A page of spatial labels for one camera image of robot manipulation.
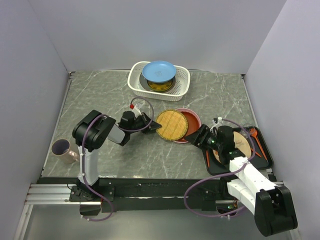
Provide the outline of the yellow woven plate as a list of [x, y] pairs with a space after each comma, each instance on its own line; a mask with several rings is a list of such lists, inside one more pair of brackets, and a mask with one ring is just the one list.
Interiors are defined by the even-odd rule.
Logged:
[[179, 111], [168, 109], [162, 111], [155, 120], [161, 127], [156, 130], [157, 134], [167, 141], [182, 139], [188, 131], [188, 120]]

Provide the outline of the yellow patterned brown-rimmed plate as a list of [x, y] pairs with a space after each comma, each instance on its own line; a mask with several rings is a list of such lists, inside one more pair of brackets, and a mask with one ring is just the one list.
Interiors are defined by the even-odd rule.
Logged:
[[165, 91], [168, 91], [172, 87], [173, 81], [169, 80], [166, 82], [159, 83], [159, 82], [152, 82], [152, 81], [148, 80], [147, 85], [151, 90], [153, 90], [155, 92], [165, 92]]

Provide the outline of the blue plate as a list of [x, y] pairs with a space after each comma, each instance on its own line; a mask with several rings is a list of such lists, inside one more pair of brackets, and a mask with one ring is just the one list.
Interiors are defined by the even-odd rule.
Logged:
[[152, 61], [142, 69], [143, 77], [153, 83], [165, 83], [175, 77], [176, 67], [167, 61]]

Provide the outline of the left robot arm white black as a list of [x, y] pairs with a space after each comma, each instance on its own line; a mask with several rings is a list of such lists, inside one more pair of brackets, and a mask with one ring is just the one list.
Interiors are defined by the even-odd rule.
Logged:
[[85, 184], [81, 195], [88, 201], [93, 201], [99, 196], [100, 189], [95, 185], [99, 180], [99, 149], [106, 140], [124, 146], [130, 140], [131, 134], [153, 133], [161, 127], [161, 124], [138, 110], [123, 112], [118, 123], [114, 118], [97, 110], [89, 112], [72, 131], [72, 137], [80, 153], [78, 179]]

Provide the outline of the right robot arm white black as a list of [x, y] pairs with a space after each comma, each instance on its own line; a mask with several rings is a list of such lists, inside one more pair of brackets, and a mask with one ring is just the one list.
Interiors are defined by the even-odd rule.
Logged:
[[220, 178], [235, 176], [219, 186], [219, 195], [224, 199], [239, 200], [254, 216], [260, 233], [271, 236], [298, 227], [298, 220], [290, 190], [267, 179], [256, 169], [247, 156], [236, 147], [232, 127], [222, 125], [217, 129], [203, 124], [185, 140], [210, 153], [217, 152], [221, 164], [229, 167]]

